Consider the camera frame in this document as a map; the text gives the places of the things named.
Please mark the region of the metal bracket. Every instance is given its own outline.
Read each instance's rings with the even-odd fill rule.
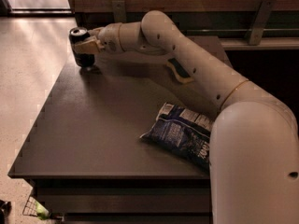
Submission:
[[[261,43],[263,29],[268,22],[273,5],[277,0],[262,0],[259,10],[256,13],[254,23],[249,32],[249,44],[257,46]]]
[[[127,16],[125,12],[125,4],[122,0],[112,1],[112,10],[114,15],[114,22],[127,22]]]

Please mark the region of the gray table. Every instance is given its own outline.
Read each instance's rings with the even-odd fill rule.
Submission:
[[[209,223],[208,174],[139,138],[165,102],[216,117],[194,82],[175,81],[168,58],[97,57],[99,73],[70,56],[8,175],[65,223]]]

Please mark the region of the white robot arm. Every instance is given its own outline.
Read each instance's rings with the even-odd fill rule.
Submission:
[[[287,106],[193,43],[160,11],[89,33],[73,45],[76,53],[172,53],[220,110],[210,139],[214,223],[298,223],[299,142]]]

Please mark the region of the concrete floor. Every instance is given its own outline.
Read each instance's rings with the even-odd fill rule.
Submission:
[[[51,223],[26,217],[31,192],[7,172],[44,104],[67,56],[74,18],[0,18],[0,199],[12,202],[7,223]]]

